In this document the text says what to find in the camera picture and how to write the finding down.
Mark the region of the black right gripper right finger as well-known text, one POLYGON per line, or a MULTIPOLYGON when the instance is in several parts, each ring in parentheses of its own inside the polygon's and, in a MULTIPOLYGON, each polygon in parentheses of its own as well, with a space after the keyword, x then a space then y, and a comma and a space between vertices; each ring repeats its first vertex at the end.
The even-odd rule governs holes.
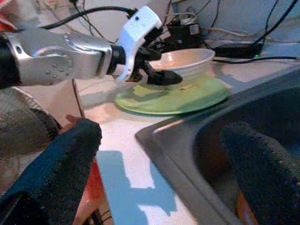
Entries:
POLYGON ((276 139, 243 121, 225 126, 220 143, 259 225, 300 225, 300 163, 276 139))

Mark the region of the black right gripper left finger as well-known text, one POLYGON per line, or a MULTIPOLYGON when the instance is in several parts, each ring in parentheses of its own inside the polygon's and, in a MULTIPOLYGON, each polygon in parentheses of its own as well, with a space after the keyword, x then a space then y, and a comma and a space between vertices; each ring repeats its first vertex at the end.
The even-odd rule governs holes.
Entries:
POLYGON ((101 139, 89 119, 56 136, 0 198, 0 225, 72 225, 101 139))

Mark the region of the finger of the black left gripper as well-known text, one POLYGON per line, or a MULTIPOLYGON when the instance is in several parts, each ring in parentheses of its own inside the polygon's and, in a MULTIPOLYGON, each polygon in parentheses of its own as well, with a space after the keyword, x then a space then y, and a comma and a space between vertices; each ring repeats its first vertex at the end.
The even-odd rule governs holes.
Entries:
POLYGON ((158 86, 167 86, 177 84, 178 79, 148 79, 147 84, 158 85, 158 86))
POLYGON ((157 71, 154 75, 154 82, 182 82, 183 78, 170 70, 157 71))

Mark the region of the person hand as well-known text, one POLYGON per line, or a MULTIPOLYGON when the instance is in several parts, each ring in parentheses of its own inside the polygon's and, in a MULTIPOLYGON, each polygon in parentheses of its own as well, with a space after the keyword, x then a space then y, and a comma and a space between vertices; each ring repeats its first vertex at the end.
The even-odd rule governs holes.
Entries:
POLYGON ((66 126, 64 126, 59 131, 59 134, 62 134, 64 132, 66 132, 67 130, 69 130, 70 128, 72 128, 77 123, 77 121, 81 119, 81 117, 77 117, 77 116, 73 116, 71 114, 67 114, 66 119, 68 121, 68 124, 66 126))

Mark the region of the white ribbed bowl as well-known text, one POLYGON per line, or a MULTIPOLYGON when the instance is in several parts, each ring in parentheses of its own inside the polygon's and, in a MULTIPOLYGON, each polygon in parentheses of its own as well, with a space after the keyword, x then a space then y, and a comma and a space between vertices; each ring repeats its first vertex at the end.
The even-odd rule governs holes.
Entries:
POLYGON ((213 50, 204 48, 182 49, 165 52, 161 59, 151 61, 156 71, 169 70, 179 74, 182 81, 178 84, 162 86, 162 90, 179 90, 191 86, 210 69, 215 56, 213 50))

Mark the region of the light green plate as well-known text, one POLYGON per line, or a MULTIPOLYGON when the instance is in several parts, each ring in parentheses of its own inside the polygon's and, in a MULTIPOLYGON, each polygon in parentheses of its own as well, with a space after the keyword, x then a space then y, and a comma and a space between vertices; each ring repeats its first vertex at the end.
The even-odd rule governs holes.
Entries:
POLYGON ((230 95, 217 78, 203 76, 177 90, 159 90, 154 85, 137 85, 115 97, 118 107, 147 115, 176 115, 214 106, 230 95))

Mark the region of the orange plastic square bowl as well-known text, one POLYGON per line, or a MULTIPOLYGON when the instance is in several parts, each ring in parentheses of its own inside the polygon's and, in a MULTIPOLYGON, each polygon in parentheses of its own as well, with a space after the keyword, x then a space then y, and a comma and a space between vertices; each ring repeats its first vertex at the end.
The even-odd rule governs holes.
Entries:
POLYGON ((237 197, 236 213, 243 225, 259 225, 241 191, 237 197))

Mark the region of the black power adapter block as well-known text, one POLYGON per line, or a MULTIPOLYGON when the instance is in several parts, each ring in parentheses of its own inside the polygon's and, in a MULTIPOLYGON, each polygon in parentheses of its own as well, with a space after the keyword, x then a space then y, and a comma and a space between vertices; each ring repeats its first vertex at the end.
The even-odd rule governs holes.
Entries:
POLYGON ((203 43, 202 31, 199 24, 168 26, 170 36, 165 41, 181 48, 197 48, 203 43))

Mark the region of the stainless steel sink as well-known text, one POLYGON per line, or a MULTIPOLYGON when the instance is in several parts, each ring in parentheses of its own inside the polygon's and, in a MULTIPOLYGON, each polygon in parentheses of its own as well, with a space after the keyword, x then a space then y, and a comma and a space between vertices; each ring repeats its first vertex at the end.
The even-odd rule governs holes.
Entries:
POLYGON ((241 225, 241 189, 220 143, 222 129, 238 121, 276 139, 300 163, 300 69, 136 134, 200 225, 241 225))

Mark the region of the slim black adapter box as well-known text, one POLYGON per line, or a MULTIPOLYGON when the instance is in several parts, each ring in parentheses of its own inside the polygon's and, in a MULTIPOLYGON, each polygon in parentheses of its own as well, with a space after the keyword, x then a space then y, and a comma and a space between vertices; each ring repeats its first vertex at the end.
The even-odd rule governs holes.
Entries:
POLYGON ((262 49, 262 43, 234 43, 223 44, 215 47, 213 50, 215 51, 216 57, 232 59, 252 59, 257 55, 260 55, 262 49))

